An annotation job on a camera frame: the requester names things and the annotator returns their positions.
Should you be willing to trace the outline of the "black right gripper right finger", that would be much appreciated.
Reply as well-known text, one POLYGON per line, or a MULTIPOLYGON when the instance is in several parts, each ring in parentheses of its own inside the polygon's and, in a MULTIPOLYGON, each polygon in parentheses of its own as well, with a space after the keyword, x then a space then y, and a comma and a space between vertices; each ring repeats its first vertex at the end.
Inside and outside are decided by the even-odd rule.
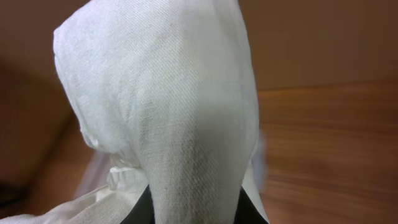
POLYGON ((259 213, 246 191, 241 187, 234 224, 269 224, 259 213))

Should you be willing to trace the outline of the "cream cloth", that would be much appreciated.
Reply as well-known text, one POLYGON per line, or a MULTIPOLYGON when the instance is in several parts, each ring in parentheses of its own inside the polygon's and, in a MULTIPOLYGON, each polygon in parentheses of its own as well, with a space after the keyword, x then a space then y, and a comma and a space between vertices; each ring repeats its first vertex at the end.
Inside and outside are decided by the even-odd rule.
POLYGON ((147 186, 155 223, 233 223, 261 143, 237 1, 90 1, 53 33, 55 67, 107 184, 4 223, 121 223, 147 186))

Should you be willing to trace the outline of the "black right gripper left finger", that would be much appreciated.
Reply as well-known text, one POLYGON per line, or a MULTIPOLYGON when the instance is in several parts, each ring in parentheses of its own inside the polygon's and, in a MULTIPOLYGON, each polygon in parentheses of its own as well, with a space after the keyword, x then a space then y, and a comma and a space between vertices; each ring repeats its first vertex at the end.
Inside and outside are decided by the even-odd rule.
POLYGON ((155 224, 154 206, 149 186, 120 224, 155 224))

